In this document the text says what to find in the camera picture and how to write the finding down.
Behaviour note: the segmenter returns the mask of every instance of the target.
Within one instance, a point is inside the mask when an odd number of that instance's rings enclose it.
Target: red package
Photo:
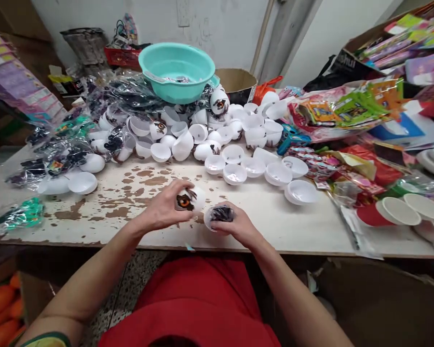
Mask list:
[[[354,154],[365,160],[372,160],[374,165],[376,166],[375,182],[379,186],[388,186],[403,176],[403,173],[390,167],[389,165],[383,164],[377,159],[375,153],[363,148],[360,145],[350,146],[341,149],[340,151],[344,153]]]
[[[374,196],[381,193],[384,193],[386,189],[377,185],[375,182],[370,181],[365,176],[360,175],[352,170],[352,168],[348,165],[341,165],[337,168],[337,171],[333,174],[332,179],[337,181],[341,177],[354,182],[359,188],[363,190],[368,196]]]

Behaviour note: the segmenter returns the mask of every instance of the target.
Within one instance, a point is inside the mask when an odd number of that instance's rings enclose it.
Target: electrical outlet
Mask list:
[[[190,26],[190,0],[177,0],[178,27]]]

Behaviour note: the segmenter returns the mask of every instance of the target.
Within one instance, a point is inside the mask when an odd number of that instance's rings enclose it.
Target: forearm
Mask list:
[[[266,240],[258,242],[251,251],[299,346],[352,346],[320,301]]]
[[[122,275],[143,234],[125,225],[61,288],[42,317],[62,316],[88,323]]]

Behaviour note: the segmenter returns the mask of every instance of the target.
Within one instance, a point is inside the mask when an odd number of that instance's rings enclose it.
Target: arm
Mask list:
[[[303,347],[352,347],[341,327],[254,227],[247,214],[230,202],[223,204],[233,208],[234,221],[213,222],[212,228],[232,234],[254,254],[296,343]]]
[[[193,217],[193,212],[175,210],[176,196],[185,187],[193,184],[175,180],[154,197],[142,214],[128,222],[72,275],[17,345],[44,333],[60,332],[69,338],[72,346],[78,346],[84,327],[118,282],[142,237]]]

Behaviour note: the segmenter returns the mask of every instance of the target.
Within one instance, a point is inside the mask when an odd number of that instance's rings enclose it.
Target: person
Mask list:
[[[84,327],[118,282],[149,232],[193,218],[175,209],[176,196],[193,183],[174,180],[143,213],[129,221],[89,259],[25,331],[17,346],[78,346]],[[254,255],[298,346],[352,346],[328,311],[276,250],[231,202],[233,222],[213,222]],[[264,324],[244,263],[219,257],[182,257],[159,267],[133,313],[103,334],[99,346],[279,346]]]

